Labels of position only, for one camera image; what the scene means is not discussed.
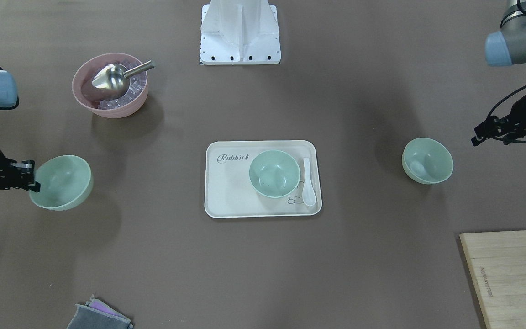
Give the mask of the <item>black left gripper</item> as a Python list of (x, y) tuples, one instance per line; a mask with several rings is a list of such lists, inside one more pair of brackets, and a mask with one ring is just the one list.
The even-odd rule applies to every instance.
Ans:
[(502, 141), (503, 144), (526, 144), (526, 95), (513, 104), (509, 115), (499, 118), (491, 112), (487, 118), (474, 128), (472, 146), (479, 146), (488, 139)]

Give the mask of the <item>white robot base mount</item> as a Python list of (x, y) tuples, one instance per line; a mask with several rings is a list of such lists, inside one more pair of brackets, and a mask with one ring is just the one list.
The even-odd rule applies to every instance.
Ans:
[(267, 0), (211, 0), (201, 15), (200, 64), (280, 63), (278, 13)]

